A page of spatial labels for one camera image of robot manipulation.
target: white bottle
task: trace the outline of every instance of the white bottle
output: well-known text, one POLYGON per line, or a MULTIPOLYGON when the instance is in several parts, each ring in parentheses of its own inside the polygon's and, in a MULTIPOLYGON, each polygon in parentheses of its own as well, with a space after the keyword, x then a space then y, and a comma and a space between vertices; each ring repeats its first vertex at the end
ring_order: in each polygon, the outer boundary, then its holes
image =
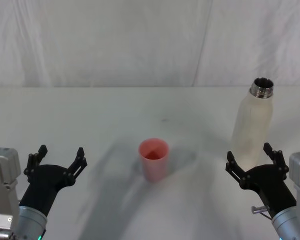
POLYGON ((231 139, 231 151, 238 165, 250 170, 257 165, 273 113, 274 83, 257 78, 242 100, 231 139))

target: table surface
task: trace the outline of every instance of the table surface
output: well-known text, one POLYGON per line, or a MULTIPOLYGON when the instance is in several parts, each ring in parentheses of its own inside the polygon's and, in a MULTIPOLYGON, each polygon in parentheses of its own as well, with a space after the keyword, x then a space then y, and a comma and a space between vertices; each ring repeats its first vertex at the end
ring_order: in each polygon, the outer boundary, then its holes
MULTIPOLYGON (((0 88, 0 147, 21 168, 47 145, 42 164, 68 167, 83 147, 88 167, 61 190, 46 240, 276 240, 252 215, 258 195, 225 171, 237 110, 247 87, 0 88), (168 142, 170 174, 147 183, 138 145, 168 142)), ((300 151, 300 87, 276 87, 268 141, 285 160, 300 151)), ((269 163, 265 154, 259 164, 269 163)), ((290 179, 289 189, 295 193, 290 179)), ((18 178, 21 198, 28 183, 18 178)))

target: bottle neck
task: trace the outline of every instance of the bottle neck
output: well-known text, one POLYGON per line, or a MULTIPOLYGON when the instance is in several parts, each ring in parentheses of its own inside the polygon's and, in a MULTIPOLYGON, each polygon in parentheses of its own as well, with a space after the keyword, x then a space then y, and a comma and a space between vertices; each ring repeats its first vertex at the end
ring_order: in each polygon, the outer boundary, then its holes
POLYGON ((264 77, 256 78, 249 90, 249 92, 259 99, 267 99, 272 97, 274 91, 274 83, 264 77))

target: wall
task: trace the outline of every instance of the wall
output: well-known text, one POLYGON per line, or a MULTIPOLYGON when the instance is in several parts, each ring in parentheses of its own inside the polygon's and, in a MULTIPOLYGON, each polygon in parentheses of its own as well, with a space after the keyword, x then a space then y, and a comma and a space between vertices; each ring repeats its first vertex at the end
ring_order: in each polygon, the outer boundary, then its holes
POLYGON ((300 85, 300 0, 0 0, 0 86, 300 85))

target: pink cup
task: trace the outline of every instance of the pink cup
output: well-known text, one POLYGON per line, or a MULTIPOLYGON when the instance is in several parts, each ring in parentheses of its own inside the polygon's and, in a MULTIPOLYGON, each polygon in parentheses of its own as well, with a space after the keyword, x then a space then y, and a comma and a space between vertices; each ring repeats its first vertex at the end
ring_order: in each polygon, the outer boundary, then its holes
POLYGON ((163 179, 168 173, 169 145, 159 138, 144 140, 139 146, 143 174, 152 183, 163 179))

